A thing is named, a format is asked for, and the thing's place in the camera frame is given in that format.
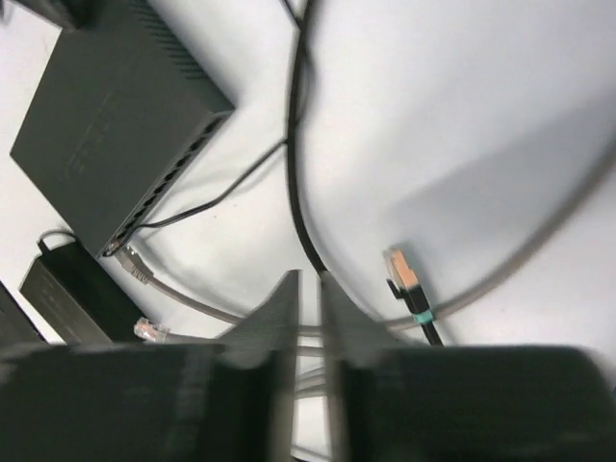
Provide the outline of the black network switch box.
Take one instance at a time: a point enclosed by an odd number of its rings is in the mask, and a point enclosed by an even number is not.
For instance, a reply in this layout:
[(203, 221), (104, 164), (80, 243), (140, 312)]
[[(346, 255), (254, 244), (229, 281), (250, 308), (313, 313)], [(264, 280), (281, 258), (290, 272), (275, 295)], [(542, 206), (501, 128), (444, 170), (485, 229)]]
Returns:
[(86, 250), (128, 240), (234, 111), (146, 1), (60, 34), (11, 155)]

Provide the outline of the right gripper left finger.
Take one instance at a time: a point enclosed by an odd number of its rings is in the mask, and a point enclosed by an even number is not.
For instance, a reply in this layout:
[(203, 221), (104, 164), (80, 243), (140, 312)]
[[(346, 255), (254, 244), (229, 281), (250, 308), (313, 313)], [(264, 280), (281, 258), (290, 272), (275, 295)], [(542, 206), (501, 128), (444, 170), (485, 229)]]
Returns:
[(294, 422), (299, 271), (227, 331), (211, 382), (211, 459), (288, 461)]

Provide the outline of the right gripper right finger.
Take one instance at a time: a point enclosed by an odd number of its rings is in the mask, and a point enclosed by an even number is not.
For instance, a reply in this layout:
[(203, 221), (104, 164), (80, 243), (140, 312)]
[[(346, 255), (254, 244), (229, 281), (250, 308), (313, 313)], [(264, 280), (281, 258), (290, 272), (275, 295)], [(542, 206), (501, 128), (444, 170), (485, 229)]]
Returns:
[(390, 425), (379, 363), (403, 342), (359, 308), (331, 273), (322, 273), (320, 283), (332, 459), (384, 461)]

